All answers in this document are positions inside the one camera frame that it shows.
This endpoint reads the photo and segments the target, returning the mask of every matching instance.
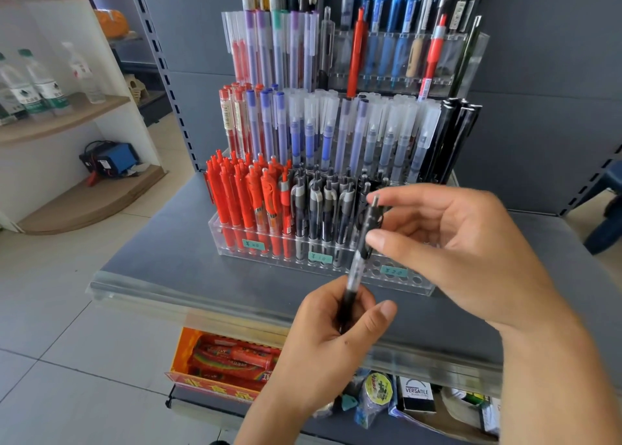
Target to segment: water bottle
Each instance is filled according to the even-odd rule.
[[[50,106],[54,114],[62,116],[73,113],[73,106],[45,65],[32,56],[30,49],[19,49],[18,52],[26,61],[26,69],[35,83],[35,88],[45,98],[47,105]]]
[[[20,71],[6,63],[3,54],[0,54],[0,77],[33,119],[44,121],[54,117],[39,92]]]
[[[88,100],[92,104],[104,103],[106,96],[97,84],[97,80],[84,57],[75,51],[74,45],[71,42],[63,42],[63,47],[70,53],[69,66],[74,72],[74,77],[80,82],[80,88]]]

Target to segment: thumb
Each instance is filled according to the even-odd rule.
[[[455,261],[454,254],[448,250],[422,244],[405,235],[383,229],[370,230],[365,242],[383,255],[424,275],[436,285],[451,284],[448,277],[453,273]]]
[[[396,313],[397,305],[393,301],[379,302],[367,310],[341,338],[357,353],[365,355],[391,325]]]

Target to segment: teal plastic tag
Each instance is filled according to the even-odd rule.
[[[325,253],[309,252],[309,261],[321,261],[322,263],[332,263],[333,256]]]
[[[383,265],[380,268],[380,273],[384,275],[399,276],[400,278],[406,278],[408,276],[408,270],[406,268],[390,267],[389,265]]]
[[[261,251],[266,249],[266,246],[264,245],[263,242],[257,242],[256,240],[246,240],[245,238],[243,238],[242,244],[246,248],[256,248],[257,250],[261,250]]]

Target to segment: forearm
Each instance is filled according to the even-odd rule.
[[[574,315],[529,334],[502,332],[502,441],[619,444],[619,406],[593,340]]]
[[[280,393],[278,385],[268,382],[246,413],[235,443],[293,444],[306,419],[303,412],[287,404],[286,394]]]

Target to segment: blue plastic stool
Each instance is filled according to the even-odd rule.
[[[605,209],[606,219],[592,231],[583,245],[592,254],[604,252],[622,237],[622,161],[617,161],[585,195],[580,204],[592,199],[606,188],[611,188],[617,196]]]

